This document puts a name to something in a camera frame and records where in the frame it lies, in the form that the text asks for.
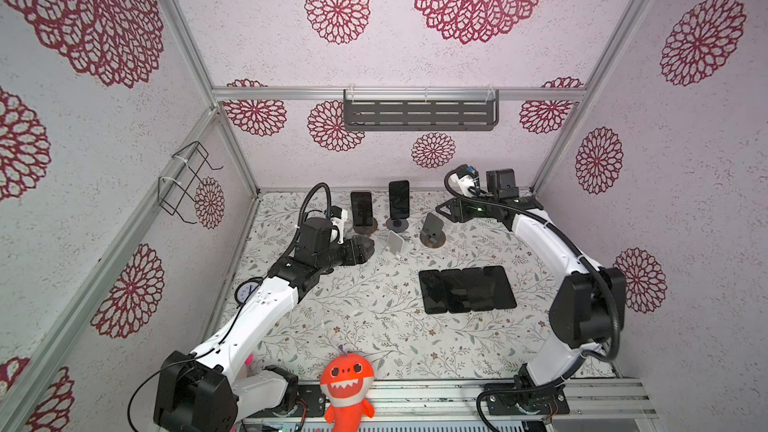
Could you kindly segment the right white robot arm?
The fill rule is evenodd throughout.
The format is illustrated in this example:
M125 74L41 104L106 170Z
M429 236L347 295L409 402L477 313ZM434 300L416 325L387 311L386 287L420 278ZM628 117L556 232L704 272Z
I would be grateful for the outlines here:
M567 413L563 392L588 359L612 363L620 350L627 281L616 267L606 268L571 241L533 196L521 196L511 169L489 171L480 183L467 165L443 180L450 200L437 212L453 223L491 218L522 240L553 274L558 290L548 310L550 336L534 358L509 383L490 386L476 398L479 416L503 403L527 415Z

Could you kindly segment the black phone laid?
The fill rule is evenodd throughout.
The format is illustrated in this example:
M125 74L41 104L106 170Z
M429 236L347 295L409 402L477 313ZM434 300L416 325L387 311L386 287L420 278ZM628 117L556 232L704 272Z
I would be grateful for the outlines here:
M445 286L439 270L422 270L419 272L424 310L428 315L448 312Z
M486 283L485 310L507 310L517 307L517 300L503 266L482 269Z

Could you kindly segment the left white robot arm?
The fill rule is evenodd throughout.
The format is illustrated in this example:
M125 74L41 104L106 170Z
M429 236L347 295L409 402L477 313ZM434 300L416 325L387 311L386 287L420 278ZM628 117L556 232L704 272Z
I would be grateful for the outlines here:
M292 251L269 269L258 289L219 331L184 354L171 353L158 373L153 422L166 431L228 431L284 402L285 374L244 374L247 359L275 323L298 305L319 279L339 267L366 263L374 241L343 236L340 226L311 217L297 230Z

